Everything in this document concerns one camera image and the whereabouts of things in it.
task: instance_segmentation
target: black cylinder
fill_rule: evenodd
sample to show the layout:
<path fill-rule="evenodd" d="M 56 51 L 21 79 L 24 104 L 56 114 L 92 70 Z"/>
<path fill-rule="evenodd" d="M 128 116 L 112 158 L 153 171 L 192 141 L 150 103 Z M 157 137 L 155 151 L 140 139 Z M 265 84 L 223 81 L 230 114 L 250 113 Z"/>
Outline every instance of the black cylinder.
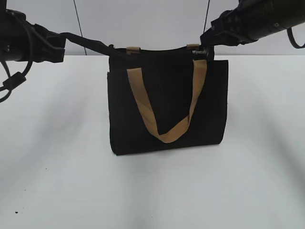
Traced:
<path fill-rule="evenodd" d="M 251 40 L 305 22 L 305 0 L 242 0 L 237 11 L 243 34 Z"/>

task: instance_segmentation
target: black tote bag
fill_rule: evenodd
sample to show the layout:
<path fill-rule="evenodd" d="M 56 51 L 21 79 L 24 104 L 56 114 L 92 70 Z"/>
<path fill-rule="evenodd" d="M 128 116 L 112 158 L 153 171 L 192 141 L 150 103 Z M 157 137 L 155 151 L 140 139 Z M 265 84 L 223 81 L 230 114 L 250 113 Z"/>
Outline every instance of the black tote bag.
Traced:
<path fill-rule="evenodd" d="M 115 49 L 65 33 L 109 56 L 110 143 L 116 155 L 216 145 L 227 118 L 228 61 L 214 48 Z"/>

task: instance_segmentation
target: tan strap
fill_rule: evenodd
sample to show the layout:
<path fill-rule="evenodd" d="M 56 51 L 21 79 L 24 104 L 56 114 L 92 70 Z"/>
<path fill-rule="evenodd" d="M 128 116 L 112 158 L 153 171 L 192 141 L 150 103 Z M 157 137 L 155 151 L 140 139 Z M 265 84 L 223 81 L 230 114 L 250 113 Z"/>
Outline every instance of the tan strap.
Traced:
<path fill-rule="evenodd" d="M 199 50 L 200 44 L 188 44 L 186 45 L 186 49 L 190 49 L 190 50 Z"/>
<path fill-rule="evenodd" d="M 127 47 L 126 48 L 126 53 L 128 55 L 134 54 L 134 53 L 140 53 L 140 47 Z"/>
<path fill-rule="evenodd" d="M 127 70 L 129 84 L 147 130 L 149 133 L 164 143 L 171 143 L 176 141 L 178 138 L 185 134 L 190 126 L 198 97 L 204 85 L 207 70 L 206 60 L 197 60 L 193 61 L 193 63 L 193 97 L 189 115 L 180 121 L 177 125 L 175 125 L 169 132 L 163 135 L 158 133 L 157 122 L 144 86 L 142 69 L 135 68 Z"/>

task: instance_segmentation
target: bag handle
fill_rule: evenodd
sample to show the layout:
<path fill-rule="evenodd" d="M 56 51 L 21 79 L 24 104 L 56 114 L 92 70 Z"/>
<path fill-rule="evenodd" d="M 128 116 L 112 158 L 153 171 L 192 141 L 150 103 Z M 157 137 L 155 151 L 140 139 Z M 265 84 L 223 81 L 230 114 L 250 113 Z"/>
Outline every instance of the bag handle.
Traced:
<path fill-rule="evenodd" d="M 134 68 L 127 70 L 129 84 L 147 130 L 149 131 L 149 133 L 151 133 L 153 136 L 155 136 L 164 143 L 171 143 L 176 141 L 182 135 L 185 134 L 185 132 L 190 126 L 190 122 L 198 101 L 198 97 L 204 85 L 207 71 L 206 60 L 196 60 L 193 61 L 193 63 L 193 97 L 189 115 L 183 120 L 181 120 L 177 125 L 175 125 L 169 132 L 163 135 L 160 135 L 158 133 L 157 122 L 153 113 L 151 103 L 148 98 L 148 94 L 145 89 L 142 69 Z"/>
<path fill-rule="evenodd" d="M 98 52 L 100 54 L 104 54 L 107 56 L 116 56 L 116 57 L 121 57 L 123 59 L 135 59 L 132 55 L 128 55 L 126 53 L 119 52 L 115 50 L 113 47 L 108 47 L 101 41 L 95 41 L 95 40 L 90 40 L 78 35 L 75 35 L 70 32 L 63 32 L 61 33 L 61 36 L 64 38 L 68 39 L 72 43 L 78 44 L 84 48 L 90 49 L 92 51 Z"/>

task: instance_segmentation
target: white table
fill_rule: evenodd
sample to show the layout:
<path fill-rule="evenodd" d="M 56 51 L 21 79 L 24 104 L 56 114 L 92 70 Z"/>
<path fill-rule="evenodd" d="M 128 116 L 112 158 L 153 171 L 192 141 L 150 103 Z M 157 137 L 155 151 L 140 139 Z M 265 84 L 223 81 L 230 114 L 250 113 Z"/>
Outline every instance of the white table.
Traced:
<path fill-rule="evenodd" d="M 108 58 L 35 64 L 0 104 L 0 228 L 304 229 L 305 56 L 217 59 L 230 61 L 222 144 L 120 157 Z"/>

